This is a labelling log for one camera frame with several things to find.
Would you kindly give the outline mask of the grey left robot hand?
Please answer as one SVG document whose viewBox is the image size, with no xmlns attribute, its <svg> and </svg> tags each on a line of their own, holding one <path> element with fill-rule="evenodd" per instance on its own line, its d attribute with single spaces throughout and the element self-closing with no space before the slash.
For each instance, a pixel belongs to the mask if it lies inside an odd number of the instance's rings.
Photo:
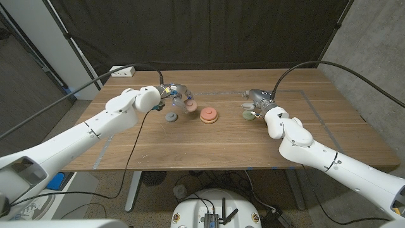
<svg viewBox="0 0 405 228">
<path fill-rule="evenodd" d="M 185 85 L 181 84 L 161 84 L 156 87 L 160 93 L 161 101 L 155 108 L 160 111 L 165 106 L 165 99 L 172 99 L 173 106 L 177 106 L 185 113 L 197 110 L 197 103 L 193 93 Z"/>
</svg>

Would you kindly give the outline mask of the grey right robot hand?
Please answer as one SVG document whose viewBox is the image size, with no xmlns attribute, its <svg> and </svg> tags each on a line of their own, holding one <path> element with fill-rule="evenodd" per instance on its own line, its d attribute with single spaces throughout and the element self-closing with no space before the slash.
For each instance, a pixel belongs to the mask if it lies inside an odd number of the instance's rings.
<svg viewBox="0 0 405 228">
<path fill-rule="evenodd" d="M 277 105 L 271 98 L 271 93 L 260 89 L 250 89 L 245 91 L 242 96 L 246 99 L 252 99 L 252 102 L 243 103 L 241 107 L 247 111 L 254 109 L 260 110 L 261 115 L 265 115 Z"/>
</svg>

